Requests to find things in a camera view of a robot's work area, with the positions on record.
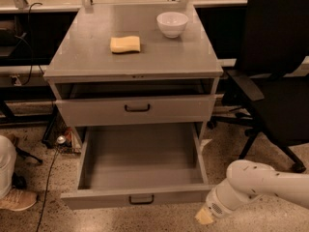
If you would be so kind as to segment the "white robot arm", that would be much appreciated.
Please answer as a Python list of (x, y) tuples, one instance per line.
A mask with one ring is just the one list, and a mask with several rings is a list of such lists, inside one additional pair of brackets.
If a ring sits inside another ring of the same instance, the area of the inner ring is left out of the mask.
[(226, 178), (211, 189), (195, 218), (200, 224), (211, 224), (262, 195), (276, 196), (308, 209), (309, 175), (280, 172), (270, 165), (245, 159), (233, 161), (226, 170)]

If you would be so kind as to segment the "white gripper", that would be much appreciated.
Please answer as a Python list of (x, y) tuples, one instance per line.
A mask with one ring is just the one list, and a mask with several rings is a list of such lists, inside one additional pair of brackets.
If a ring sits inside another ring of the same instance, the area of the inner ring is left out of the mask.
[(200, 224), (208, 225), (214, 222), (212, 215), (216, 218), (227, 217), (237, 208), (248, 204), (250, 201), (251, 197), (249, 194), (236, 190), (225, 179), (207, 195), (206, 206), (208, 210), (201, 208), (195, 218)]

